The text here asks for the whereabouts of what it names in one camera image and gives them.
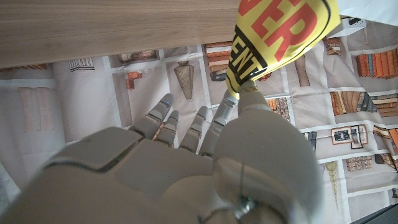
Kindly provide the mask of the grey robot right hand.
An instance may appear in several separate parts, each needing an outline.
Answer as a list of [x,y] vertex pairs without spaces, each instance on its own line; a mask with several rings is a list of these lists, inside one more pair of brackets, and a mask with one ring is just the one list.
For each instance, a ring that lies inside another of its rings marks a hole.
[[2,223],[320,223],[310,143],[253,81],[199,109],[178,147],[171,94],[129,129],[106,128],[49,159]]

